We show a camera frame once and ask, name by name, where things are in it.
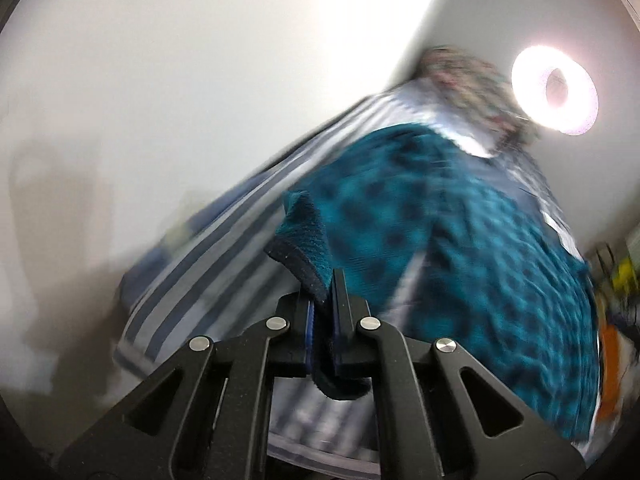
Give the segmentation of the teal plaid fleece garment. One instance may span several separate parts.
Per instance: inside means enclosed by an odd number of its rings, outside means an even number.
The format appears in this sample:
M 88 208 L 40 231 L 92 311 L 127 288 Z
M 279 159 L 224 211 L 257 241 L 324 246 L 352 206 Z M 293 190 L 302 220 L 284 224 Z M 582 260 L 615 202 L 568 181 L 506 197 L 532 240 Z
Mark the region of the teal plaid fleece garment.
M 587 269 L 463 157 L 422 125 L 376 130 L 285 194 L 266 252 L 318 301 L 342 270 L 378 316 L 416 268 L 402 331 L 459 341 L 564 438 L 583 439 L 599 389 Z

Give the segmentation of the orange storage rack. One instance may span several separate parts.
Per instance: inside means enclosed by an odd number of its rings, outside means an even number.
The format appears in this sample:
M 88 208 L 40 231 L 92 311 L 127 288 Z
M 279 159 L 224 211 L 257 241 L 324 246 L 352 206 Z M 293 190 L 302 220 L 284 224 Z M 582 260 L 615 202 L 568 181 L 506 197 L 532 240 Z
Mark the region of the orange storage rack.
M 613 325 L 600 326 L 600 344 L 602 380 L 597 422 L 604 422 L 618 412 L 617 404 L 620 400 L 620 340 Z

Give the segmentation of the floral patterned pillow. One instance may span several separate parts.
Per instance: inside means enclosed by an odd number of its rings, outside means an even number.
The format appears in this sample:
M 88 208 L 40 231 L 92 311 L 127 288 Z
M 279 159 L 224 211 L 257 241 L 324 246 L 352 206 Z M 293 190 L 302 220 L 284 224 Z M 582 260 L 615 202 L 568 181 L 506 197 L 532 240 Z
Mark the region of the floral patterned pillow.
M 431 81 L 457 112 L 489 133 L 495 151 L 537 139 L 533 119 L 520 107 L 512 84 L 495 65 L 454 46 L 437 46 L 424 51 L 416 76 Z

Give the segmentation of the blue white striped bed cover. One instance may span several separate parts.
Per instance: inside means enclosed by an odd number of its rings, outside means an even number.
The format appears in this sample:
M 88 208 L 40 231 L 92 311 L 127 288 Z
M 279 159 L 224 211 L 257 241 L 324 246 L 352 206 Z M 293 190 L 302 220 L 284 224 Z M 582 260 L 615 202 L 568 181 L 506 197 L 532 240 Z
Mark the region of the blue white striped bed cover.
M 454 142 L 472 174 L 544 222 L 552 238 L 582 261 L 562 211 L 529 154 L 516 145 L 493 153 L 481 133 L 436 104 L 428 84 L 413 81 L 364 100 L 276 166 L 201 210 L 174 240 L 164 240 L 136 264 L 120 285 L 129 318 L 115 361 L 144 377 L 194 336 L 232 338 L 272 315 L 279 298 L 299 286 L 266 252 L 285 217 L 285 194 L 368 134 L 407 124 L 425 126 Z M 417 275 L 416 268 L 410 268 L 390 312 L 375 316 L 402 331 Z

